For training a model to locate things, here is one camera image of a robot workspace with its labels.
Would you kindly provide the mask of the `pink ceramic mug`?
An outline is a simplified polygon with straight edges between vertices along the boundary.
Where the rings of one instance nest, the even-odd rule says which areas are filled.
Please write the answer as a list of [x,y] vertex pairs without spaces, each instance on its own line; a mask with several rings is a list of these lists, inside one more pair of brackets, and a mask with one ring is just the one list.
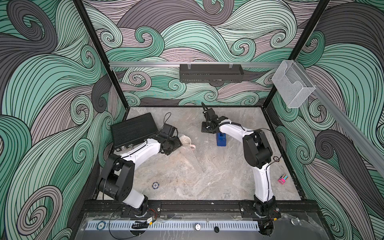
[[183,144],[183,146],[185,146],[186,148],[190,148],[191,150],[196,149],[196,146],[193,145],[192,139],[190,137],[182,135],[181,137],[179,137],[179,139],[180,139],[181,143]]

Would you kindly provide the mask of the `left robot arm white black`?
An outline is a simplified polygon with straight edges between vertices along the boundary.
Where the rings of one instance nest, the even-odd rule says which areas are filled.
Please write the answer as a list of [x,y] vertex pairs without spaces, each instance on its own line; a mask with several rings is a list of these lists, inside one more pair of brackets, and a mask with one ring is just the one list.
[[149,158],[157,154],[168,156],[181,146],[177,136],[156,136],[129,152],[109,155],[98,178],[98,190],[119,203],[142,211],[146,207],[146,196],[133,189],[135,170]]

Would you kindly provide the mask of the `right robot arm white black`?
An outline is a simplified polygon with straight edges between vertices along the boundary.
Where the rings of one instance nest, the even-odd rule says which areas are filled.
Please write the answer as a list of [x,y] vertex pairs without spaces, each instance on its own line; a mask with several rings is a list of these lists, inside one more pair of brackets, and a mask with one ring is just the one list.
[[251,130],[230,120],[220,123],[202,122],[203,133],[223,133],[243,144],[246,162],[252,167],[255,182],[255,209],[258,215],[266,215],[274,205],[276,198],[270,180],[270,165],[273,151],[268,139],[261,129]]

